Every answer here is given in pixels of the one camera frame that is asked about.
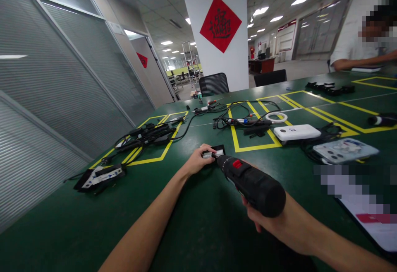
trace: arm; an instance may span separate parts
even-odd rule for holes
[[[265,228],[294,251],[313,255],[340,272],[397,271],[397,268],[369,251],[339,236],[311,216],[288,193],[283,213],[266,218],[244,198],[248,217],[256,230]]]
[[[369,59],[362,59],[362,60],[338,59],[331,65],[335,68],[336,71],[340,71],[340,70],[350,70],[357,66],[381,64],[396,59],[397,59],[397,51],[393,51],[387,55],[382,55]]]
[[[99,272],[145,272],[149,270],[165,227],[187,179],[199,172],[204,165],[215,160],[212,157],[203,159],[201,154],[205,151],[216,153],[207,144],[202,144],[193,152],[188,161],[171,178],[149,208],[112,250]]]

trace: white column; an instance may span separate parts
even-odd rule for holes
[[[204,19],[213,0],[185,0],[194,41],[204,75],[223,72],[227,76],[229,90],[247,89],[247,0],[222,0],[242,21],[232,41],[224,53],[200,34]]]

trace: red button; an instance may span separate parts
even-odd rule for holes
[[[239,160],[236,160],[235,162],[233,162],[233,166],[235,167],[235,168],[239,168],[239,167],[241,167],[243,164],[241,163],[241,161],[239,161]]]

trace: ladder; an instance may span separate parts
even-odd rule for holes
[[[199,78],[203,76],[203,73],[200,71],[197,58],[191,50],[190,41],[182,42],[182,50],[185,56],[184,65],[186,65],[188,69],[188,76],[191,87],[193,88],[194,86],[194,88],[197,90],[196,85],[199,83]]]

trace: green table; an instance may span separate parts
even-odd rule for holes
[[[356,92],[338,97],[319,96],[316,92],[304,91],[308,81],[333,81],[338,86],[353,82]],[[395,79],[369,74],[337,72],[212,96],[205,98],[204,103],[221,97],[224,97],[222,103],[268,97],[283,110],[301,107],[287,113],[290,124],[308,123],[319,128],[336,120],[346,135],[381,151],[369,164],[395,164],[396,130],[374,130],[366,123],[370,114],[395,109],[395,83]],[[157,123],[157,119],[180,115],[168,117],[168,114],[184,114],[186,105],[191,110],[201,106],[198,100],[163,105],[148,122]],[[264,113],[258,103],[251,105],[256,112]],[[235,108],[232,113],[239,117],[245,116],[246,111]],[[128,167],[128,175],[99,196],[78,193],[72,189],[75,182],[67,182],[0,235],[0,270],[96,271],[201,143],[224,144],[228,155],[254,163],[279,180],[315,218],[377,253],[335,199],[322,193],[313,177],[313,163],[299,147],[280,147],[271,131],[264,137],[249,139],[238,128],[214,130],[214,117],[206,114],[194,118],[187,135],[167,148],[145,149]],[[181,125],[179,132],[183,132],[186,125]],[[128,155],[118,157],[115,162],[125,161]],[[280,261],[286,259],[275,248],[276,244],[269,234],[256,233],[239,194],[219,168],[207,167],[190,178],[183,189],[151,271],[278,271]],[[319,270],[330,270],[321,261],[313,260]]]

